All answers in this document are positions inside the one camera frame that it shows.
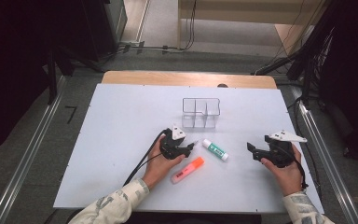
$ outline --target hand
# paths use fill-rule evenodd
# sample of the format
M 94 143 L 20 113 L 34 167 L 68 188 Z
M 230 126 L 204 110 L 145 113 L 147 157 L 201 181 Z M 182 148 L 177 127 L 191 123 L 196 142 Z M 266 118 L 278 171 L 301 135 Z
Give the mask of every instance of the hand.
M 293 151 L 295 152 L 296 160 L 301 163 L 301 153 L 297 150 L 295 145 L 292 146 Z M 261 162 L 275 175 L 275 178 L 281 187 L 283 197 L 302 190 L 302 175 L 294 161 L 290 165 L 283 168 L 278 168 L 274 165 L 274 163 L 266 158 L 261 159 Z
M 166 159 L 159 150 L 159 143 L 164 137 L 165 136 L 161 136 L 150 151 L 148 159 L 151 159 L 155 156 L 156 158 L 147 163 L 145 175 L 142 177 L 143 181 L 146 183 L 150 190 L 167 175 L 173 166 L 179 164 L 185 158 L 185 155 L 180 155 L 173 160 Z

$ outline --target sleeve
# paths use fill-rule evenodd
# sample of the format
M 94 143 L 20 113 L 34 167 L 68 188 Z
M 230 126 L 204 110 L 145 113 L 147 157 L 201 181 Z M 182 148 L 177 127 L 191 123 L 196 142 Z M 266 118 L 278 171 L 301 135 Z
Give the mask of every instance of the sleeve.
M 123 223 L 132 210 L 148 195 L 149 188 L 142 179 L 135 179 L 117 190 L 90 204 L 69 223 L 101 224 Z
M 334 224 L 318 212 L 303 191 L 284 197 L 283 203 L 294 224 Z

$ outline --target clear plastic container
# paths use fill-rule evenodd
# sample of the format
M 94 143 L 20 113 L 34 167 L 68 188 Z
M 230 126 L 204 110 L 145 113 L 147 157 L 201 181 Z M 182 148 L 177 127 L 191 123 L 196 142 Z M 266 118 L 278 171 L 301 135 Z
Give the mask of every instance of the clear plastic container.
M 184 98 L 182 126 L 185 128 L 215 128 L 220 116 L 217 98 Z

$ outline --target white tabletop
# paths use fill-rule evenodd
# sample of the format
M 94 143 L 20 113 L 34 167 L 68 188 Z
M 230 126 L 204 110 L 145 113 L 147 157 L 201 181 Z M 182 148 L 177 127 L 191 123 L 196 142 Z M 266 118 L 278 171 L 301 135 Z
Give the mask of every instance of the white tabletop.
M 294 133 L 279 90 L 99 84 L 92 97 L 54 207 L 81 208 L 120 189 L 156 136 L 173 124 L 182 126 L 183 98 L 219 98 L 221 114 L 214 129 L 184 128 L 182 146 L 199 140 L 190 157 L 174 167 L 138 211 L 285 213 L 272 174 L 254 161 L 250 142 L 269 149 L 264 135 Z M 209 140 L 229 154 L 221 161 L 201 145 Z M 171 176 L 201 156 L 205 163 L 178 184 Z M 324 212 L 311 181 L 307 194 Z M 142 177 L 145 167 L 135 177 Z

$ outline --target person's left hand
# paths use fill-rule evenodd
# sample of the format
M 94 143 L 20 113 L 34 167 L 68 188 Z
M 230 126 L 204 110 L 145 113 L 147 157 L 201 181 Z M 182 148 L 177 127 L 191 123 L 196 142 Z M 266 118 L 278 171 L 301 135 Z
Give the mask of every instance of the person's left hand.
M 155 187 L 157 183 L 168 174 L 168 172 L 173 168 L 173 166 L 179 164 L 185 158 L 185 155 L 180 155 L 173 160 L 168 160 L 163 155 L 157 156 L 158 154 L 161 154 L 161 151 L 159 150 L 159 145 L 161 139 L 163 139 L 164 137 L 165 136 L 161 136 L 159 138 L 159 140 L 156 142 L 148 155 L 148 159 L 151 159 L 156 156 L 156 158 L 147 163 L 145 175 L 144 177 L 142 177 L 142 180 L 149 187 L 149 190 Z

